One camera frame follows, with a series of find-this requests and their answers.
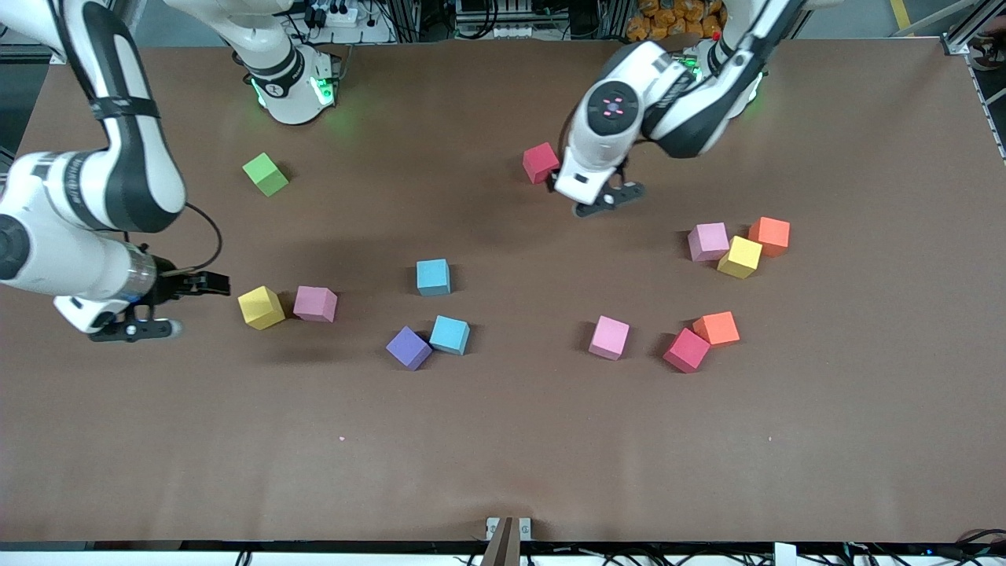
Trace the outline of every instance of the wooden block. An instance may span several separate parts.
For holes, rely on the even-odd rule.
[[[294,315],[312,323],[335,323],[339,298],[325,288],[298,288]]]
[[[740,341],[737,326],[733,323],[733,314],[728,311],[706,315],[692,325],[692,330],[713,348]]]
[[[470,332],[468,323],[464,321],[438,317],[434,322],[434,334],[430,337],[430,346],[434,347],[434,350],[464,356]]]
[[[709,353],[709,343],[688,329],[674,338],[671,348],[664,354],[664,360],[685,374],[698,371],[705,355]]]
[[[622,358],[622,351],[625,350],[626,339],[629,338],[629,326],[619,323],[614,319],[602,317],[598,320],[598,326],[594,329],[594,338],[591,339],[591,354],[595,354],[608,360],[618,360]]]
[[[420,365],[433,354],[430,345],[408,327],[399,331],[398,335],[384,347],[384,350],[388,351],[395,360],[401,362],[401,365],[411,372],[418,370]]]
[[[241,308],[244,323],[256,331],[265,331],[287,318],[280,305],[280,298],[269,288],[263,287],[244,294],[237,298],[237,305]]]
[[[559,158],[552,151],[552,146],[545,142],[524,152],[524,171],[531,182],[544,182],[548,175],[559,168]]]
[[[762,254],[778,257],[790,246],[790,222],[762,216],[747,231],[747,238],[762,244]]]
[[[716,268],[737,278],[743,278],[758,268],[758,258],[761,255],[761,243],[734,235],[730,238],[730,249],[719,257]]]
[[[283,176],[280,168],[273,163],[269,155],[260,153],[255,159],[245,163],[242,167],[252,182],[259,187],[259,190],[266,196],[272,196],[281,188],[287,186],[287,177]]]
[[[415,261],[415,289],[424,298],[451,295],[451,266],[447,259]]]
[[[723,222],[700,223],[688,233],[688,248],[693,261],[715,260],[726,254],[730,242],[726,240]]]

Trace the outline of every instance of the black velcro band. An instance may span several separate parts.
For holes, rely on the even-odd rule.
[[[105,97],[91,101],[91,113],[96,120],[119,118],[120,116],[153,116],[160,118],[157,103],[150,99],[132,97]]]

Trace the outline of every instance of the shoe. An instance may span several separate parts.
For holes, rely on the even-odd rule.
[[[976,35],[968,41],[968,62],[975,70],[996,70],[1006,63],[1003,41],[998,37]]]

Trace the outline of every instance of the green cube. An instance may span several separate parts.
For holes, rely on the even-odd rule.
[[[287,177],[283,176],[276,163],[273,163],[273,160],[265,153],[260,153],[258,157],[245,163],[241,168],[266,196],[276,194],[290,182]]]

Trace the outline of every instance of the light pink cube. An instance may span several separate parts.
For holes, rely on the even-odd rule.
[[[718,259],[730,250],[723,222],[700,223],[688,234],[688,248],[693,261]]]
[[[312,323],[335,323],[339,298],[325,288],[298,288],[294,315]]]
[[[709,348],[709,343],[702,337],[684,329],[674,338],[671,348],[664,354],[664,360],[685,374],[692,374],[698,371]]]
[[[552,151],[552,146],[545,142],[524,152],[524,170],[531,182],[544,182],[548,175],[559,168],[559,158]]]
[[[591,339],[591,354],[596,354],[609,360],[622,358],[622,351],[626,347],[626,339],[629,338],[629,326],[619,323],[614,319],[602,317],[598,320],[598,326],[594,330],[594,338]]]

